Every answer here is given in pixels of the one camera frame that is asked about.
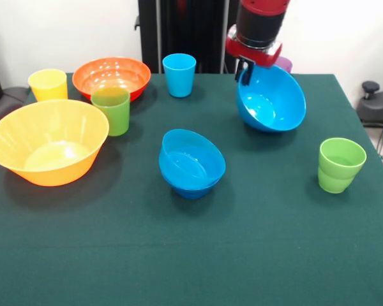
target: purple object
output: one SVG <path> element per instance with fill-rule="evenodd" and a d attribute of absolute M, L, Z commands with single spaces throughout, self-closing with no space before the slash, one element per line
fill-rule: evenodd
<path fill-rule="evenodd" d="M 286 72 L 291 73 L 291 70 L 292 70 L 292 62 L 291 62 L 289 59 L 280 56 L 280 57 L 276 60 L 275 64 L 276 64 L 278 67 L 284 69 Z"/>

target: red robot part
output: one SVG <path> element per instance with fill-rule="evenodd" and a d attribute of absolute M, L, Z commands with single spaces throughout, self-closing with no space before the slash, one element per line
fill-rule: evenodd
<path fill-rule="evenodd" d="M 285 13 L 290 0 L 241 0 L 247 10 L 256 15 L 277 16 Z"/>
<path fill-rule="evenodd" d="M 267 68 L 275 64 L 282 50 L 282 44 L 277 41 L 274 42 L 269 48 L 259 50 L 248 48 L 241 44 L 238 40 L 232 39 L 229 36 L 227 37 L 225 47 L 231 56 L 237 58 L 243 56 L 254 61 L 257 66 Z"/>

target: yellow cup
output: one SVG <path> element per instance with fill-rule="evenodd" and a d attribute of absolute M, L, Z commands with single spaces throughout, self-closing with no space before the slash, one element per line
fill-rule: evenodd
<path fill-rule="evenodd" d="M 34 72 L 28 78 L 28 85 L 37 101 L 68 99 L 66 73 L 58 69 L 44 69 Z"/>

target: cup rim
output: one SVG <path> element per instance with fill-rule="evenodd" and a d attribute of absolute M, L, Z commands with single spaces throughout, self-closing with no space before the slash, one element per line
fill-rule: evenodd
<path fill-rule="evenodd" d="M 191 66 L 188 66 L 187 68 L 181 68 L 181 69 L 177 69 L 177 68 L 171 68 L 169 65 L 165 64 L 165 60 L 167 58 L 169 58 L 170 56 L 173 56 L 173 55 L 185 55 L 187 57 L 191 57 L 193 59 L 193 64 Z M 190 55 L 190 54 L 187 54 L 187 53 L 172 53 L 172 54 L 169 54 L 169 55 L 166 55 L 165 58 L 162 60 L 161 62 L 163 64 L 163 66 L 165 67 L 168 67 L 169 69 L 171 70 L 176 70 L 176 71 L 184 71 L 184 70 L 189 70 L 190 68 L 196 66 L 196 58 L 194 58 L 194 56 Z"/>
<path fill-rule="evenodd" d="M 328 157 L 323 153 L 322 146 L 323 146 L 326 142 L 331 142 L 331 141 L 335 141 L 335 140 L 345 140 L 346 142 L 349 142 L 349 143 L 352 143 L 353 145 L 356 145 L 356 147 L 358 147 L 358 148 L 363 152 L 363 156 L 364 156 L 363 161 L 362 161 L 361 163 L 356 164 L 356 165 L 353 165 L 353 166 L 347 166 L 347 165 L 339 164 L 339 163 L 336 163 L 336 162 L 330 160 L 330 158 L 328 158 Z M 334 164 L 335 166 L 340 166 L 340 167 L 343 167 L 343 168 L 349 168 L 349 169 L 351 169 L 351 168 L 357 168 L 357 167 L 362 166 L 362 165 L 366 162 L 367 157 L 368 157 L 367 154 L 366 154 L 366 151 L 364 150 L 364 148 L 363 148 L 360 144 L 358 144 L 357 142 L 354 142 L 353 140 L 350 140 L 350 139 L 348 139 L 348 138 L 344 138 L 344 137 L 332 137 L 332 138 L 327 138 L 327 139 L 325 139 L 325 140 L 320 144 L 320 146 L 319 146 L 319 152 L 320 152 L 320 154 L 324 157 L 324 159 L 325 159 L 326 161 L 328 161 L 329 163 Z"/>
<path fill-rule="evenodd" d="M 120 106 L 124 105 L 125 103 L 130 102 L 130 92 L 129 92 L 129 90 L 127 90 L 127 89 L 125 89 L 125 88 L 122 88 L 122 89 L 123 89 L 124 91 L 126 91 L 126 99 L 125 99 L 125 101 L 123 101 L 123 102 L 120 103 L 120 104 L 108 106 L 108 105 L 100 105 L 100 104 L 98 104 L 98 103 L 95 103 L 95 102 L 93 101 L 93 96 L 94 96 L 93 94 L 94 94 L 96 91 L 94 91 L 94 92 L 91 93 L 91 103 L 92 103 L 92 105 L 94 105 L 94 106 L 97 106 L 97 107 L 100 107 L 100 108 L 107 108 L 107 109 L 113 109 L 113 108 L 120 107 Z"/>
<path fill-rule="evenodd" d="M 61 72 L 61 74 L 63 74 L 63 80 L 61 82 L 59 82 L 58 84 L 56 85 L 51 85 L 51 86 L 32 86 L 31 85 L 31 79 L 32 77 L 34 77 L 35 75 L 39 74 L 39 73 L 43 73 L 43 72 L 46 72 L 46 71 L 56 71 L 56 72 Z M 30 74 L 30 76 L 28 77 L 27 79 L 27 83 L 30 87 L 35 87 L 35 88 L 40 88 L 40 89 L 50 89 L 50 88 L 55 88 L 55 87 L 58 87 L 60 85 L 62 85 L 63 83 L 66 82 L 66 73 L 65 71 L 63 70 L 60 70 L 60 69 L 57 69 L 57 68 L 46 68 L 46 69 L 41 69 L 41 70 L 38 70 L 38 71 L 35 71 L 33 73 Z"/>

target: stacked blue bowls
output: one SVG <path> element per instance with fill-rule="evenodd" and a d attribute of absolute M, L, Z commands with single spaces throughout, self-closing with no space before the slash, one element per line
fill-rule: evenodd
<path fill-rule="evenodd" d="M 189 199 L 207 194 L 225 173 L 222 153 L 207 138 L 186 129 L 165 134 L 159 155 L 163 178 Z"/>

